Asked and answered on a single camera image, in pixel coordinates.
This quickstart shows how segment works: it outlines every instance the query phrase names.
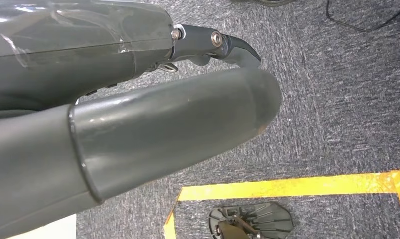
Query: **gray carpet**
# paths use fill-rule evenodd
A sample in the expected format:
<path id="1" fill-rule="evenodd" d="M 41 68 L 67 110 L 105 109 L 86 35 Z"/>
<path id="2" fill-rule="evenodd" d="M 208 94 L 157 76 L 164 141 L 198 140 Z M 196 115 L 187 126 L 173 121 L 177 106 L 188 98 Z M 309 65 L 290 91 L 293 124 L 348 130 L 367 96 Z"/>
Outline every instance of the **gray carpet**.
<path id="1" fill-rule="evenodd" d="M 400 0 L 331 0 L 337 19 L 372 27 L 400 8 Z M 240 37 L 280 81 L 283 103 L 262 135 L 203 163 L 134 189 L 77 216 L 78 239 L 162 239 L 163 223 L 185 185 L 258 181 L 400 169 L 400 16 L 360 33 L 326 19 L 325 0 L 268 8 L 228 0 L 151 0 L 175 23 L 208 26 Z M 102 89 L 84 100 L 227 69 L 177 63 Z M 395 195 L 270 198 L 292 211 L 291 239 L 400 238 Z M 205 239 L 206 213 L 219 204 L 182 202 L 175 212 L 179 239 Z"/>

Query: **metal bolt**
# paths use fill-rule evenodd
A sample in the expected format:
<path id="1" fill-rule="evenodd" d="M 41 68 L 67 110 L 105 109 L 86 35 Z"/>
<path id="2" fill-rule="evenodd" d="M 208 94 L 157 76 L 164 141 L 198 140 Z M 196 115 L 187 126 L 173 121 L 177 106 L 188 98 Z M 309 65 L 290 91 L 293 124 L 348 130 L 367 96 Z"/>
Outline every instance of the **metal bolt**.
<path id="1" fill-rule="evenodd" d="M 177 40 L 181 38 L 181 32 L 178 29 L 173 29 L 172 30 L 172 39 Z"/>
<path id="2" fill-rule="evenodd" d="M 212 44 L 215 47 L 220 47 L 220 45 L 222 45 L 222 36 L 218 31 L 212 32 Z"/>

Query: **clear tape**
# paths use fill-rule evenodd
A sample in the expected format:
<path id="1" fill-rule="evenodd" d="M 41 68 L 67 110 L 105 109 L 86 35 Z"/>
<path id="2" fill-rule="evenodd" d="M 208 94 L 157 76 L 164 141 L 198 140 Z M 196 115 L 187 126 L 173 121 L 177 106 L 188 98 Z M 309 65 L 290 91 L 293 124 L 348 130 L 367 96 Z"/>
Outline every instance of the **clear tape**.
<path id="1" fill-rule="evenodd" d="M 151 4 L 105 0 L 26 0 L 20 5 L 0 2 L 0 57 L 15 56 L 27 67 L 69 61 L 70 57 L 170 49 L 172 29 L 169 14 Z"/>

